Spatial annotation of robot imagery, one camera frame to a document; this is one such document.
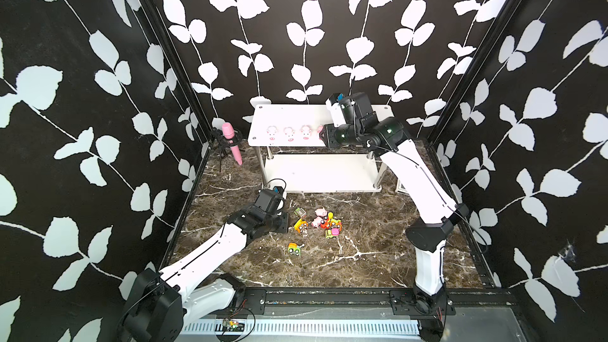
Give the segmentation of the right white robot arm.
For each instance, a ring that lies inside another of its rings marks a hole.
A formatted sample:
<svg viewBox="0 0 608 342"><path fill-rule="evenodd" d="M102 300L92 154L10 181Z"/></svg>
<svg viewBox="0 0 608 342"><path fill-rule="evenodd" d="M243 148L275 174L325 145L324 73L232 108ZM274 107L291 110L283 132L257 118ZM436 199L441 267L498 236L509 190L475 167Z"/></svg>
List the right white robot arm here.
<svg viewBox="0 0 608 342"><path fill-rule="evenodd" d="M433 176L415 142L394 117L364 126L361 121L323 126L320 139L330 149L364 147L379 157L405 187L420 218L406 229L416 250L415 288L434 296L444 287L443 250L462 209Z"/></svg>

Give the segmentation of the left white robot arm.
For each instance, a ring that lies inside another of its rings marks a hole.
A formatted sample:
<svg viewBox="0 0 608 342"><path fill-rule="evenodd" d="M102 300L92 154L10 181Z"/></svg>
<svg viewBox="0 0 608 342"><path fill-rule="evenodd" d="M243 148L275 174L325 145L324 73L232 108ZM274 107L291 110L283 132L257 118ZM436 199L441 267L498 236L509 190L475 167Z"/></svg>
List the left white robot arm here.
<svg viewBox="0 0 608 342"><path fill-rule="evenodd" d="M243 300L244 285L223 274L203 282L254 240L288 227L282 186L264 188L251 204L232 213L218 231L179 261L134 280L116 327L118 341L173 341L184 326Z"/></svg>

